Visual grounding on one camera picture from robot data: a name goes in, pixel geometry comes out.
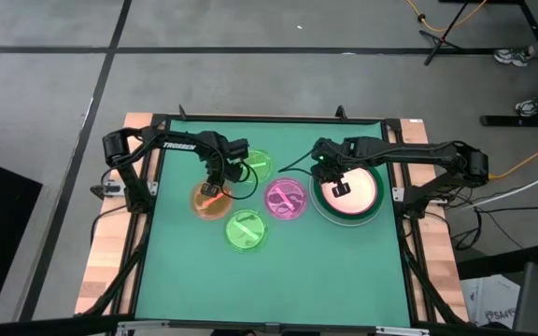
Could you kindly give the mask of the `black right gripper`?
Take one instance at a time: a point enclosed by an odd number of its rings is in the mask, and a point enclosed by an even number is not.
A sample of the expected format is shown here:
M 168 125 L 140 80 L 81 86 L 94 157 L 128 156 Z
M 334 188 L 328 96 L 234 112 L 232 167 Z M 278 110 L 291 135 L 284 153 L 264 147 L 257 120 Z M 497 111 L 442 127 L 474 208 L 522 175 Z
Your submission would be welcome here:
M 345 138 L 337 144 L 329 138 L 320 137 L 311 149 L 311 158 L 316 162 L 311 166 L 311 174 L 319 183 L 336 182 L 344 173 L 355 169 L 358 164 L 353 161 L 352 148 L 356 145 L 356 138 Z M 351 192 L 348 183 L 336 183 L 332 188 L 333 196 L 340 197 Z

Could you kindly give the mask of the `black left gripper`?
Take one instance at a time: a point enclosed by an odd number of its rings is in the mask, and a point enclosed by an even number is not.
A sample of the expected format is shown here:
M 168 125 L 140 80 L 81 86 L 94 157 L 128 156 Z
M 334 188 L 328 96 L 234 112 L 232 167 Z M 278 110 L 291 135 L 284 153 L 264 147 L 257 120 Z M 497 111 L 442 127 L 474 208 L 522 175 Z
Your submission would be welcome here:
M 220 186 L 225 181 L 237 183 L 240 181 L 244 172 L 244 165 L 240 161 L 229 162 L 226 160 L 212 160 L 206 162 L 207 180 L 211 186 L 204 183 L 201 186 L 201 193 L 205 196 L 217 196 L 220 192 Z

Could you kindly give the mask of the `cream plastic plate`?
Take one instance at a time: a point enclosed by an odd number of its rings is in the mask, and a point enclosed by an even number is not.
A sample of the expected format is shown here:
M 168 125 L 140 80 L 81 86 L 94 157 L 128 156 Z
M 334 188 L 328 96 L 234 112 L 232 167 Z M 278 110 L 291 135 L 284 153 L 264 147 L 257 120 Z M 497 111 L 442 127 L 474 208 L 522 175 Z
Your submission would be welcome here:
M 335 186 L 335 182 L 320 185 L 321 196 L 336 213 L 351 216 L 361 215 L 376 203 L 377 181 L 368 170 L 356 168 L 344 173 L 343 183 L 349 184 L 351 192 L 340 197 L 333 196 L 332 188 Z

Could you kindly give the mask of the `clear orange plastic plate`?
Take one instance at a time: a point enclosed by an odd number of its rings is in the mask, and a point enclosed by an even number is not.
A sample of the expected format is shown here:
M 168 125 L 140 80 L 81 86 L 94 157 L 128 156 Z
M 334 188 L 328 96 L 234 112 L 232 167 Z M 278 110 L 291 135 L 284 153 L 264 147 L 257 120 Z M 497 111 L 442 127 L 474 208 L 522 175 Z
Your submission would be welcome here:
M 216 196 L 207 196 L 201 192 L 203 183 L 198 183 L 191 191 L 190 206 L 193 213 L 204 220 L 224 218 L 233 206 L 233 199 L 222 191 Z

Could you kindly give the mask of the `clear green plastic plate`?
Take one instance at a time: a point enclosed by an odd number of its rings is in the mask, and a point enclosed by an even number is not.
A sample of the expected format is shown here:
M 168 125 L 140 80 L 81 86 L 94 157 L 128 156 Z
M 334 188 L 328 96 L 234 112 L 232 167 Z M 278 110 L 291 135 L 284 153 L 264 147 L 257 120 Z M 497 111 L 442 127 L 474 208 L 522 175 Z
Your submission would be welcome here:
M 264 183 L 274 171 L 274 163 L 270 154 L 261 149 L 250 149 L 245 163 L 255 172 L 253 174 L 246 166 L 243 167 L 240 181 L 246 184 Z
M 241 209 L 226 221 L 224 234 L 227 243 L 241 252 L 252 251 L 265 240 L 268 227 L 258 211 Z

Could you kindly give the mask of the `clear pink plastic plate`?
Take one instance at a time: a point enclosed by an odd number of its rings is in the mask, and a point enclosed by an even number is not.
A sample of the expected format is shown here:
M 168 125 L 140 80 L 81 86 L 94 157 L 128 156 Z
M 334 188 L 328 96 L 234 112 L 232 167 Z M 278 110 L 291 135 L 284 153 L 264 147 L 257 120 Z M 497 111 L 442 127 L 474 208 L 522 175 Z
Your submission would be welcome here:
M 282 177 L 267 186 L 263 202 L 271 216 L 281 220 L 294 220 L 300 217 L 307 207 L 307 192 L 298 180 Z

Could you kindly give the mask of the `green table mat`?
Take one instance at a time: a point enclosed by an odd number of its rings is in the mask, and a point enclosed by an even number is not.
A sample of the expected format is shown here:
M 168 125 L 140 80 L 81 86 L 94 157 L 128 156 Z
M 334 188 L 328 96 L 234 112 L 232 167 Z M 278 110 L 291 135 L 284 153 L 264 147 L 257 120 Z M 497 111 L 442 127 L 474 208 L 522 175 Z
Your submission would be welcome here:
M 142 319 L 407 327 L 410 323 L 392 201 L 346 228 L 313 205 L 273 217 L 263 187 L 235 185 L 234 210 L 256 211 L 268 232 L 251 251 L 233 248 L 224 219 L 199 218 L 192 189 L 205 168 L 169 150 L 136 305 Z

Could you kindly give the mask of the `small silver box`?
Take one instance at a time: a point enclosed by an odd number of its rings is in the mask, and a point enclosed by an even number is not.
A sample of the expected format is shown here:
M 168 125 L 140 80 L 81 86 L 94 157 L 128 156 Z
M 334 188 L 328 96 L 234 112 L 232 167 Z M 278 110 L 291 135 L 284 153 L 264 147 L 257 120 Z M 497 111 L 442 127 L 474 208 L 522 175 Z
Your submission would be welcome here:
M 122 186 L 117 184 L 91 186 L 90 192 L 100 200 L 124 195 Z

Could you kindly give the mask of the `black tripod stand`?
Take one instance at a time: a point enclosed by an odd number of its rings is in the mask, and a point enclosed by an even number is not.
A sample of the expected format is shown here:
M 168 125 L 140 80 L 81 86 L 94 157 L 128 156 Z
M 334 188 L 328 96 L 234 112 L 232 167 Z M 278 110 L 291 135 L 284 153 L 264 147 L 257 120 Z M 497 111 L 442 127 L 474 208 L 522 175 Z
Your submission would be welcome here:
M 466 1 L 460 7 L 459 11 L 456 13 L 451 23 L 446 28 L 435 28 L 428 23 L 426 15 L 423 12 L 419 11 L 418 8 L 412 4 L 411 0 L 407 0 L 407 3 L 413 8 L 415 14 L 417 15 L 418 23 L 420 23 L 424 28 L 426 28 L 426 30 L 419 30 L 419 34 L 423 37 L 428 37 L 433 42 L 433 47 L 423 64 L 425 66 L 430 65 L 437 52 L 443 47 L 450 47 L 453 51 L 462 51 L 462 48 L 458 45 L 448 42 L 447 36 L 450 34 L 453 28 L 458 25 L 463 25 L 466 21 L 471 19 L 472 16 L 487 2 L 488 0 L 480 0 L 478 2 L 478 5 L 474 9 L 472 9 L 468 14 L 464 15 L 463 12 L 469 5 L 469 1 Z

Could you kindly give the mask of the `white cardboard box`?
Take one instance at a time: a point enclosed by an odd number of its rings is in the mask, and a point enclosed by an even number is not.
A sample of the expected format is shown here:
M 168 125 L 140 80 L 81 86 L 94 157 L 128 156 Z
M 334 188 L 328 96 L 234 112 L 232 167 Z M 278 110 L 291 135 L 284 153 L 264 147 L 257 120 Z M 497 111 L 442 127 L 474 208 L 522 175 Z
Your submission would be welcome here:
M 502 275 L 461 280 L 469 320 L 477 326 L 498 322 L 513 327 L 520 286 Z

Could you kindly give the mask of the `person's shoe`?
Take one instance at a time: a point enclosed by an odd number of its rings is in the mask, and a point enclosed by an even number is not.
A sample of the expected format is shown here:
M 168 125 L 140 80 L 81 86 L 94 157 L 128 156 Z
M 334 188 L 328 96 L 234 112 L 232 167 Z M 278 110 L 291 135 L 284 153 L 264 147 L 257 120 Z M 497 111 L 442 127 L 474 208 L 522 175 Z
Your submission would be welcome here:
M 498 63 L 524 67 L 529 64 L 531 55 L 528 48 L 497 49 L 494 51 L 493 57 Z
M 516 104 L 515 111 L 521 117 L 532 117 L 538 113 L 538 95 Z

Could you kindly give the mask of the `black table frame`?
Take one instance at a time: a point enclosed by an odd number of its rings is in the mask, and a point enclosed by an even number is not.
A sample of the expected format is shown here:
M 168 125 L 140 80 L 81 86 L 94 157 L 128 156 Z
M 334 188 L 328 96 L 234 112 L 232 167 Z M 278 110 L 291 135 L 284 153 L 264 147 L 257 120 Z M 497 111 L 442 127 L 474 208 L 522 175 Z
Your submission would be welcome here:
M 127 113 L 123 122 L 123 128 L 142 128 L 152 124 L 161 123 L 168 126 L 172 120 L 181 119 L 178 114 L 153 114 L 153 113 Z M 199 114 L 188 115 L 186 121 L 189 122 L 239 122 L 239 123 L 279 123 L 279 124 L 326 124 L 335 126 L 351 125 L 369 125 L 377 124 L 382 126 L 386 138 L 395 142 L 394 129 L 399 129 L 399 142 L 404 141 L 409 144 L 426 144 L 428 142 L 426 127 L 422 119 L 368 119 L 368 118 L 349 118 L 341 119 L 339 117 L 300 117 L 300 116 L 263 116 L 263 115 L 213 115 Z M 443 318 L 437 312 L 434 304 L 428 302 L 429 298 L 418 286 L 418 280 L 412 276 L 415 287 L 412 289 L 411 298 L 415 300 L 414 305 L 418 309 L 418 319 L 421 321 L 432 320 L 442 322 Z

